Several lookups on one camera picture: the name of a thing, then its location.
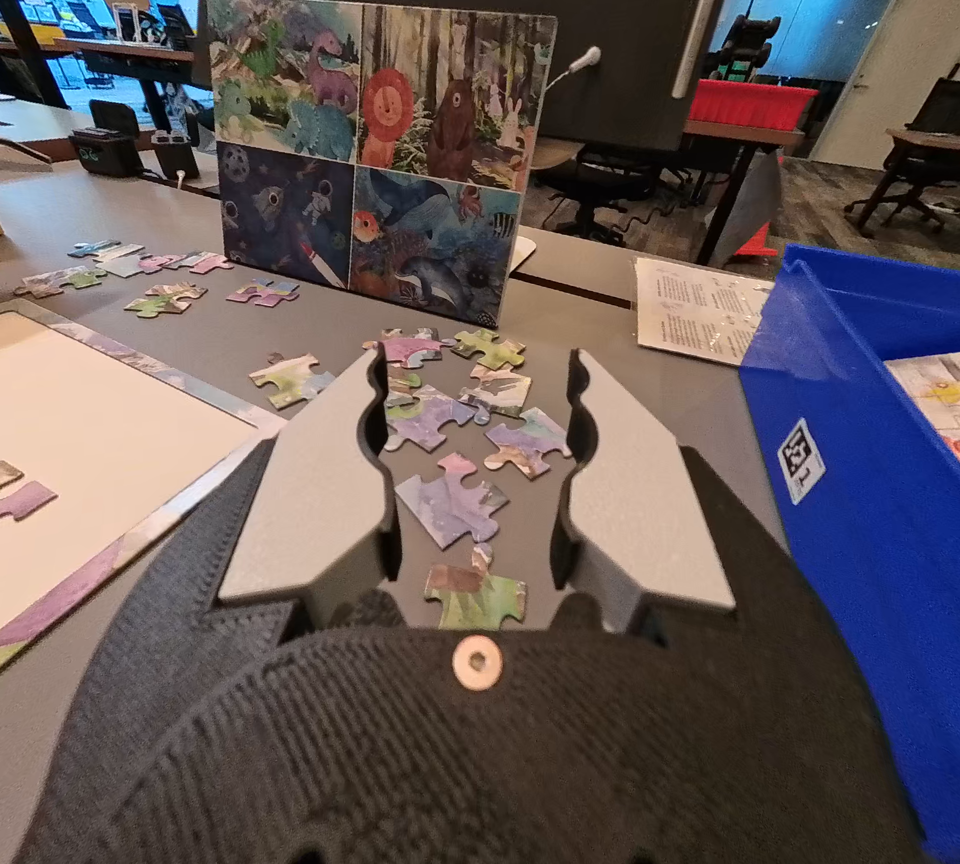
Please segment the laminated instruction sheet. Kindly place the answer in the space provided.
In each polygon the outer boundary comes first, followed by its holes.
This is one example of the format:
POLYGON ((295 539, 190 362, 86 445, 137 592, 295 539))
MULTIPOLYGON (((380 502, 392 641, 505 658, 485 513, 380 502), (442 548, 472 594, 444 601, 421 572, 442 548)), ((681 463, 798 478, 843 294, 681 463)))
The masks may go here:
POLYGON ((646 257, 633 273, 640 347, 741 366, 773 282, 646 257))

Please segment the brown wooden desk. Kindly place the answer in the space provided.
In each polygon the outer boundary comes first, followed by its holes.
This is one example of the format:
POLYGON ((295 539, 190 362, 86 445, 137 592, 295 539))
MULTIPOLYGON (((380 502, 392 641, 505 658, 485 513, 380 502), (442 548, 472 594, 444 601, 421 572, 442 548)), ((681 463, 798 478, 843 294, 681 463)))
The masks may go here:
POLYGON ((91 115, 83 111, 61 110, 2 96, 1 137, 41 151, 53 162, 77 161, 68 136, 77 128, 92 125, 91 115))

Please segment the black office chair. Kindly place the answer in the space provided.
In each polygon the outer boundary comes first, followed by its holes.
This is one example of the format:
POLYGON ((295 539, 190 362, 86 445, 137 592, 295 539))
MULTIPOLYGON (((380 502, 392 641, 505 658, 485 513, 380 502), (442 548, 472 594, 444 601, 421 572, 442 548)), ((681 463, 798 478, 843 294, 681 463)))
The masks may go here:
POLYGON ((918 211, 921 221, 933 222, 940 234, 946 220, 928 205, 923 194, 931 187, 956 186, 959 181, 959 82, 940 78, 914 119, 888 129, 892 148, 883 162, 882 175, 870 196, 846 205, 844 214, 859 214, 853 221, 859 234, 872 236, 869 224, 882 206, 891 208, 888 225, 906 209, 918 211))
POLYGON ((629 224, 603 223, 599 209, 626 211, 626 203, 650 198, 659 187, 666 161, 652 151, 582 147, 572 158, 534 172, 534 181, 551 188, 577 208, 570 222, 553 232, 626 248, 629 224))

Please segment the blue plastic bin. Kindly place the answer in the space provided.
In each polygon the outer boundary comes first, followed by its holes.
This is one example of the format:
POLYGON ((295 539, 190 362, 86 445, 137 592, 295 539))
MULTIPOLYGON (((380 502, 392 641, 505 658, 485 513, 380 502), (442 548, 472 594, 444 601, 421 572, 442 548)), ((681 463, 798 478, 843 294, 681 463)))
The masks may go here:
POLYGON ((789 245, 740 380, 791 553, 933 858, 959 858, 959 472, 887 363, 957 353, 958 272, 789 245))

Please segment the black gaming chair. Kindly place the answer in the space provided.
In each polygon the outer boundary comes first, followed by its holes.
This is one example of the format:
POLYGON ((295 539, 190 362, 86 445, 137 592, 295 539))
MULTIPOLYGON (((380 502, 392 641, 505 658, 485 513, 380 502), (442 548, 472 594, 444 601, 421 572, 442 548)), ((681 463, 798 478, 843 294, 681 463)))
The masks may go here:
POLYGON ((766 65, 772 52, 772 38, 782 18, 750 18, 737 15, 718 50, 706 56, 704 76, 709 80, 750 83, 766 65))

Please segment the wooden stool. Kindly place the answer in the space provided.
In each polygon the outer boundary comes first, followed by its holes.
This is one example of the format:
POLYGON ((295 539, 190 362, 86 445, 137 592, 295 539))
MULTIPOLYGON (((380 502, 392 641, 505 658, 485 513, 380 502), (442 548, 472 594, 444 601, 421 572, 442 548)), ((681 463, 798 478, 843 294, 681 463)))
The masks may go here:
POLYGON ((538 138, 530 161, 532 172, 548 170, 575 161, 584 143, 564 138, 538 138))

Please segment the dark background work table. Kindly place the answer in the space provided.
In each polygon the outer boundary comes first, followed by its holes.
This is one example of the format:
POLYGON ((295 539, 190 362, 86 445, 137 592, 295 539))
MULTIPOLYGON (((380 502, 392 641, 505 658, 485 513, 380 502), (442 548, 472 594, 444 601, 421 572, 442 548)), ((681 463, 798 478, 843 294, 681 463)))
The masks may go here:
POLYGON ((57 51, 79 53, 93 70, 138 82, 153 125, 172 129, 159 86, 193 84, 194 54, 156 43, 54 38, 57 51))

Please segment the forest picture puzzle board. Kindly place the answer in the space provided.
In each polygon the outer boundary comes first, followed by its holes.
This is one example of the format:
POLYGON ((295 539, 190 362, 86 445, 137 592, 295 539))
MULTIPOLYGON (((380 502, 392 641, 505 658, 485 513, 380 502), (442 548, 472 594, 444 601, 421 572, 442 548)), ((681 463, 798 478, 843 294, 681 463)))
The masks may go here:
POLYGON ((959 353, 898 358, 885 366, 958 458, 959 353))

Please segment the white puzzle tray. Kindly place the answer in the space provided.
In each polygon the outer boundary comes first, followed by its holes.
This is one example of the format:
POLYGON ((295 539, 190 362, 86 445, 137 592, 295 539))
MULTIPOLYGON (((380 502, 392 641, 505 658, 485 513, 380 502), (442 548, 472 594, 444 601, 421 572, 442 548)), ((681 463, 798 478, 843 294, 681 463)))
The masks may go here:
POLYGON ((29 301, 1 325, 7 667, 285 421, 29 301))

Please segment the red plastic bin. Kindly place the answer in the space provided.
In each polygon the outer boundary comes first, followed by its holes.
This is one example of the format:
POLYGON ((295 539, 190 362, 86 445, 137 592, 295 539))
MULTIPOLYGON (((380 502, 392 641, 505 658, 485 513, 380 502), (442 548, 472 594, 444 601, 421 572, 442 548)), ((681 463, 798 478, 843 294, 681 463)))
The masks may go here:
POLYGON ((688 120, 773 131, 795 131, 818 90, 701 79, 688 120))

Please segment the lilac teal puzzle piece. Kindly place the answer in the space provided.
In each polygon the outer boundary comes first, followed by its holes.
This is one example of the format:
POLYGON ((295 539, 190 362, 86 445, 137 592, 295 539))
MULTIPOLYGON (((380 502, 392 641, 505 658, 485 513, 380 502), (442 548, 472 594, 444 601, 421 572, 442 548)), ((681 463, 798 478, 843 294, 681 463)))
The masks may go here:
POLYGON ((545 455, 558 452, 572 457, 567 432, 537 407, 522 413, 522 425, 499 424, 486 430, 486 438, 497 451, 484 459, 484 467, 496 472, 514 465, 528 480, 535 480, 550 471, 545 455))

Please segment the small black charger dock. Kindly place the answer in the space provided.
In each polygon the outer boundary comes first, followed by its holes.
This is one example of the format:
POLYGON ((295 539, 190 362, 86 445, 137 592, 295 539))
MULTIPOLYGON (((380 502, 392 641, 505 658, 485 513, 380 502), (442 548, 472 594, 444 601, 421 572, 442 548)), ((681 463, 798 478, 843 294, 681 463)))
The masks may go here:
POLYGON ((165 179, 177 182, 178 186, 198 180, 200 172, 188 135, 155 129, 150 142, 165 179))

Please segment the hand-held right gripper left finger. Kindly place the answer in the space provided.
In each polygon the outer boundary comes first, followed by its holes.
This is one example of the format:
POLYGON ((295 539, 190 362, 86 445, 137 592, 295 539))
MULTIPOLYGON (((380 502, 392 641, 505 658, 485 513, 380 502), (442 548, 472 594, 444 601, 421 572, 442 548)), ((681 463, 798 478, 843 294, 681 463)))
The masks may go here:
POLYGON ((218 599, 294 600, 316 628, 402 565, 388 428, 385 347, 346 368, 283 427, 239 533, 218 599))

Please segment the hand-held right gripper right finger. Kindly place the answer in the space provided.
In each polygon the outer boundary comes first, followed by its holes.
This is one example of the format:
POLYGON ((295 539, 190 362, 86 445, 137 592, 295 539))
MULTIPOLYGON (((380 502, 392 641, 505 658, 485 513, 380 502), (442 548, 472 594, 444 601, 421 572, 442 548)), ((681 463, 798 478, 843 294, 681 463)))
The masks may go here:
POLYGON ((728 615, 736 599, 673 432, 588 351, 570 352, 563 480, 549 547, 558 591, 629 632, 654 603, 728 615))

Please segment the long wooden table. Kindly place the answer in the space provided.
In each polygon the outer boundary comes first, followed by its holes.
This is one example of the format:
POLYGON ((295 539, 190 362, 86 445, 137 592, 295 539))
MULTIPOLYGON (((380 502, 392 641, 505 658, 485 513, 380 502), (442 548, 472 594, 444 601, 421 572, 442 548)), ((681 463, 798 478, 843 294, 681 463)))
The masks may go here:
POLYGON ((807 139, 807 135, 800 129, 785 131, 766 127, 696 121, 689 118, 684 122, 682 131, 686 136, 736 141, 741 145, 739 157, 728 177, 726 190, 714 210, 700 250, 694 259, 694 263, 699 266, 711 266, 714 252, 724 235, 756 152, 760 150, 764 154, 770 154, 777 149, 791 151, 802 144, 807 139))

